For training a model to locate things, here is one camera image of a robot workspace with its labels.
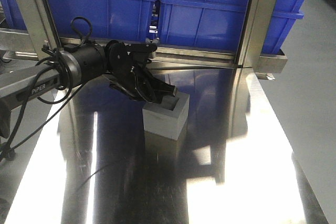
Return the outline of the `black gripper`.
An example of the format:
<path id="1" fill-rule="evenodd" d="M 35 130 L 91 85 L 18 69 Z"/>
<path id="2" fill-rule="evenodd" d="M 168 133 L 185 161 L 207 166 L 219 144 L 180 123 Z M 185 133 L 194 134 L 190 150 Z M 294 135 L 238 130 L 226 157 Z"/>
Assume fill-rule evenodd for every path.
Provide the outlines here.
<path id="1" fill-rule="evenodd" d="M 176 86 L 157 79 L 146 69 L 150 54 L 156 50 L 155 44 L 126 44 L 117 40 L 108 42 L 104 51 L 108 59 L 109 87 L 134 101 L 162 103 L 163 98 L 157 97 L 175 97 Z"/>

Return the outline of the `robot arm black silver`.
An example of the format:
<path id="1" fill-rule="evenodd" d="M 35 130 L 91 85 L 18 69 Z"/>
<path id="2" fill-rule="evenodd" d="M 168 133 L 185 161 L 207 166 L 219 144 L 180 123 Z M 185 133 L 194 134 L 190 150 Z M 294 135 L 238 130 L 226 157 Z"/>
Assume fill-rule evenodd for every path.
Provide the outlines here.
<path id="1" fill-rule="evenodd" d="M 1 136 L 9 138 L 10 113 L 25 99 L 34 99 L 56 88 L 74 88 L 103 74 L 110 87 L 132 100 L 160 104 L 164 96 L 174 97 L 177 88 L 155 77 L 147 69 L 155 44 L 125 44 L 112 40 L 106 46 L 88 42 L 68 44 L 60 52 L 30 68 L 1 75 Z"/>

